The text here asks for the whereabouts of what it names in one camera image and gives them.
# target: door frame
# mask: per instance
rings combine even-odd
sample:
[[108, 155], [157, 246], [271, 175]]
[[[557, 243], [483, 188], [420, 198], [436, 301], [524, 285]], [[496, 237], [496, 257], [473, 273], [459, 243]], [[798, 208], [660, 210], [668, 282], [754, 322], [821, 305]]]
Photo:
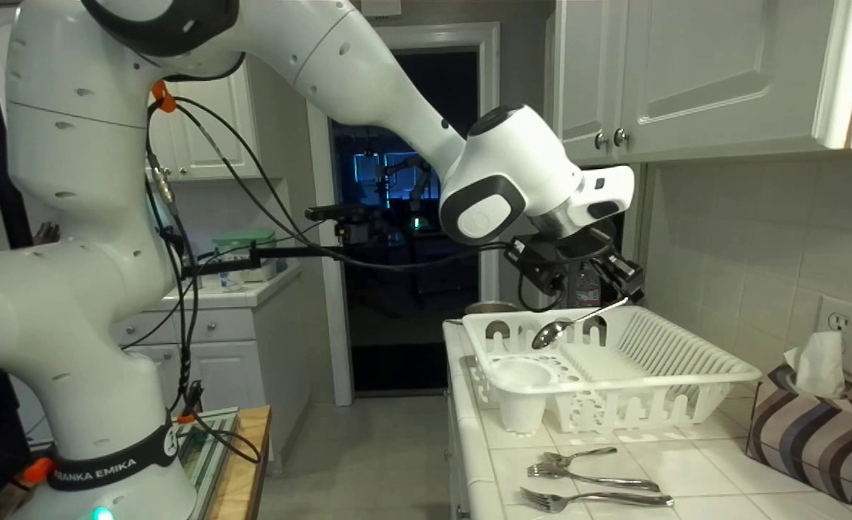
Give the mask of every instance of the door frame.
[[[476, 49], [481, 54], [481, 113], [499, 104], [499, 23], [440, 23], [440, 26], [378, 26], [375, 29], [391, 49]], [[329, 119], [309, 104], [309, 146], [316, 198], [335, 202], [335, 171], [333, 171], [333, 134]], [[326, 246], [339, 246], [335, 230], [322, 230]], [[349, 371], [349, 329], [346, 329], [346, 296], [341, 262], [325, 262], [325, 290], [329, 314], [329, 351], [333, 351], [333, 389], [335, 403], [352, 403], [352, 371]], [[481, 254], [481, 296], [499, 296], [499, 254]]]

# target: wooden table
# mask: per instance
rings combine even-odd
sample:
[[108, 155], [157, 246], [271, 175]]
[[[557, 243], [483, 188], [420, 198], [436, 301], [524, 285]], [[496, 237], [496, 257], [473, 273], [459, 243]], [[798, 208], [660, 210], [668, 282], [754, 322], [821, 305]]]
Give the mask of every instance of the wooden table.
[[261, 446], [258, 465], [250, 458], [228, 452], [213, 488], [211, 498], [211, 520], [244, 520], [258, 517], [261, 507], [261, 488], [264, 488], [264, 470], [267, 470], [267, 446], [270, 446], [270, 431], [271, 431], [271, 407], [251, 407], [241, 410], [241, 435], [245, 435], [254, 446]]

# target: white countertop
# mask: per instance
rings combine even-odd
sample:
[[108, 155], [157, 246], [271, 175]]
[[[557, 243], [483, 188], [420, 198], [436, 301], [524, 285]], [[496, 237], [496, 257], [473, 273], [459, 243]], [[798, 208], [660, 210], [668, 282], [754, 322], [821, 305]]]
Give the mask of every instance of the white countertop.
[[[284, 270], [278, 270], [271, 279], [261, 279], [261, 282], [244, 282], [244, 288], [225, 288], [218, 279], [209, 279], [206, 285], [200, 285], [200, 309], [254, 309], [261, 302], [267, 302], [271, 293], [278, 293], [284, 285], [290, 285], [291, 279], [299, 279], [303, 273], [302, 262], [290, 260]], [[167, 290], [159, 302], [147, 305], [157, 311], [166, 311], [177, 305], [177, 288]]]
[[852, 520], [843, 504], [814, 488], [788, 478], [742, 452], [751, 393], [733, 393], [722, 410], [697, 426], [664, 433], [563, 435], [547, 415], [531, 435], [504, 431], [492, 397], [473, 389], [473, 358], [465, 329], [445, 321], [453, 407], [463, 442], [465, 483], [473, 520], [541, 520], [520, 488], [576, 494], [596, 484], [572, 478], [538, 478], [527, 468], [543, 449], [585, 449], [616, 444], [618, 452], [576, 458], [572, 470], [596, 475], [651, 475], [676, 497], [673, 507], [616, 503], [572, 503], [569, 520]]

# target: dish rack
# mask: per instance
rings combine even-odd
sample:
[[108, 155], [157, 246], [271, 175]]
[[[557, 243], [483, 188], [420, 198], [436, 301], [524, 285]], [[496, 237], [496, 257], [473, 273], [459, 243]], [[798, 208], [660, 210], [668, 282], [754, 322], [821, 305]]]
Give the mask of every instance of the dish rack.
[[[707, 419], [736, 380], [759, 368], [645, 305], [465, 314], [476, 360], [499, 402], [547, 396], [563, 433], [661, 431]], [[550, 347], [531, 338], [572, 321]]]

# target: drawer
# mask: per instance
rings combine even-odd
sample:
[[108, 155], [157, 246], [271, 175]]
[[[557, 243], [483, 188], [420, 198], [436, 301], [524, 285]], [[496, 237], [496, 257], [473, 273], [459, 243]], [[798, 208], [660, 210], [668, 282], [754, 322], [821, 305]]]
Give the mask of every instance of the drawer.
[[[120, 344], [134, 344], [143, 334], [147, 334], [159, 321], [166, 321], [166, 311], [143, 311], [128, 321], [121, 321], [114, 334]], [[143, 344], [177, 344], [183, 338], [180, 331], [180, 314], [172, 314], [159, 331], [146, 338]], [[196, 314], [195, 340], [250, 340], [254, 338], [254, 311], [251, 309], [203, 309]]]

